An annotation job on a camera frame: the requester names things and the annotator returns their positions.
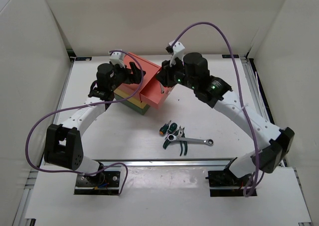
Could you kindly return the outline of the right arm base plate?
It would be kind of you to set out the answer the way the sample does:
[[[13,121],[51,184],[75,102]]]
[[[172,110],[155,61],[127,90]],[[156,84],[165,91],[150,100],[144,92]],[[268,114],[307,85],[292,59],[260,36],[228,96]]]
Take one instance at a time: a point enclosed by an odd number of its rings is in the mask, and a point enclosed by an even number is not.
[[[243,197],[244,188],[249,183],[246,193],[250,192],[253,180],[248,174],[240,179],[232,178],[225,171],[208,171],[205,177],[208,180],[211,197]]]

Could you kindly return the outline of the green handled pliers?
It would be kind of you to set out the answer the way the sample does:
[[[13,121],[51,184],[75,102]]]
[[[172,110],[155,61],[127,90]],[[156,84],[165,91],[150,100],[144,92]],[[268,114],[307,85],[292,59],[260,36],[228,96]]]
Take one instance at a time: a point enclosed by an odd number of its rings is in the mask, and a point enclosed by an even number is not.
[[[175,133],[169,134],[163,144],[163,148],[166,149],[169,144],[173,141],[176,141],[178,137],[182,137],[184,134],[184,127],[180,127]]]

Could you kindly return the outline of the large silver ratchet wrench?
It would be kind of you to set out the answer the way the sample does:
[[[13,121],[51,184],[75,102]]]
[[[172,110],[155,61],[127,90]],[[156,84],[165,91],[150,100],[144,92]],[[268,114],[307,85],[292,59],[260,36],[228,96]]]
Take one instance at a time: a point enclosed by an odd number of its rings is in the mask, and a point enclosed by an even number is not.
[[[188,143],[196,143],[196,144],[204,144],[207,146],[213,146],[214,142],[212,139],[195,139],[195,138],[186,138],[186,137],[178,137],[176,141],[186,141]]]

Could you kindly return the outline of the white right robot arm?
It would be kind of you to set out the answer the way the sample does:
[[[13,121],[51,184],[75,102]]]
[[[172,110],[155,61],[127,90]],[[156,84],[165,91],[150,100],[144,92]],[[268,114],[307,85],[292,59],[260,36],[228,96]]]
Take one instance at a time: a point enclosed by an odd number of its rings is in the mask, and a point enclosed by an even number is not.
[[[228,117],[252,140],[258,151],[235,158],[225,169],[224,181],[230,186],[237,185],[243,176],[256,169],[270,174],[290,150],[294,131],[284,129],[264,119],[249,106],[240,103],[240,98],[231,86],[219,77],[210,74],[208,61],[197,52],[176,59],[175,64],[165,60],[156,74],[164,87],[177,84],[192,89],[196,98]]]

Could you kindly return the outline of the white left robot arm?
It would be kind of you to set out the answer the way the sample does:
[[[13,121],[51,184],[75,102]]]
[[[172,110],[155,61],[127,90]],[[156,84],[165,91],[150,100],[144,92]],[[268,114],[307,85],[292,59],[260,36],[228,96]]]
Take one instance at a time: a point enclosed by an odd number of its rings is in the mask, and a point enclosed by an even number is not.
[[[78,174],[88,176],[94,186],[103,184],[105,174],[101,163],[83,153],[82,136],[89,126],[114,102],[114,91],[121,84],[140,85],[146,75],[134,62],[129,67],[103,63],[97,68],[96,81],[88,97],[77,111],[59,125],[51,124],[46,132],[44,159]]]

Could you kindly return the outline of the small silver wrench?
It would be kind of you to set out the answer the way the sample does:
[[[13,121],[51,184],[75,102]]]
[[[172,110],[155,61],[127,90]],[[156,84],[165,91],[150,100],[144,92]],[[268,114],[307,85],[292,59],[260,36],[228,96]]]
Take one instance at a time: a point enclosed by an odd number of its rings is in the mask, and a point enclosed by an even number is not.
[[[160,85],[160,92],[161,92],[161,94],[164,94],[164,87],[163,87],[163,85],[162,84],[159,84]]]

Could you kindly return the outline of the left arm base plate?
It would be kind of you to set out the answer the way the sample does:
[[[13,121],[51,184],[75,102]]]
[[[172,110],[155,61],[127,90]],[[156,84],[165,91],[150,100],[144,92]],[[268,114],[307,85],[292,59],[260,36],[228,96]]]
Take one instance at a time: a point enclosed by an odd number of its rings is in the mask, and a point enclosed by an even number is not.
[[[121,172],[103,171],[95,176],[77,176],[74,195],[116,196],[120,191]]]

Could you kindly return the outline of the red drawer box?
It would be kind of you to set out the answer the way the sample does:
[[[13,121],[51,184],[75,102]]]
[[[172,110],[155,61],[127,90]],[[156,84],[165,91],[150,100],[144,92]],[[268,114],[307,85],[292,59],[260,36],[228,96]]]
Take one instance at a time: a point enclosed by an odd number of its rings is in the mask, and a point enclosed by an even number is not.
[[[148,61],[141,56],[130,53],[142,66],[143,71],[146,72],[143,78],[143,84],[139,91],[132,97],[136,100],[144,102],[154,108],[158,108],[160,103],[164,101],[164,94],[161,94],[160,83],[156,80],[157,73],[161,70],[161,66],[155,64],[151,61]],[[130,62],[133,62],[136,65],[137,73],[141,73],[139,65],[129,56],[124,57],[124,64],[128,69],[131,69]],[[125,95],[132,95],[135,90],[138,88],[139,84],[122,84],[116,90],[115,93],[118,94],[119,90],[125,92]],[[122,93],[118,94],[122,98],[126,98],[127,96],[123,96]]]

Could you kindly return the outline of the green handled cutters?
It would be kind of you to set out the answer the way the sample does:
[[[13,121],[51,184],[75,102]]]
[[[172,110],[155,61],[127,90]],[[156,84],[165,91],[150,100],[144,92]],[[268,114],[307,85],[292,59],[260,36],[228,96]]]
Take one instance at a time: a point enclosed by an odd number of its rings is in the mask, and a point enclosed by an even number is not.
[[[178,137],[185,137],[185,133],[184,133],[184,128],[179,128],[178,130]],[[188,151],[188,144],[186,141],[180,141],[180,156],[187,155],[187,151]]]

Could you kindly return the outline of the red drawer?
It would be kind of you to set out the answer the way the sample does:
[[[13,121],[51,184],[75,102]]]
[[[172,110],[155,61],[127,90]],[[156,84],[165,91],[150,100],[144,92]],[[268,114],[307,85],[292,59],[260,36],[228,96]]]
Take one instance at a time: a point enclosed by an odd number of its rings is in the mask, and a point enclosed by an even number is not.
[[[160,83],[157,81],[156,77],[153,76],[140,91],[140,99],[151,107],[160,109],[173,89],[174,87],[164,87],[164,94],[161,94]]]

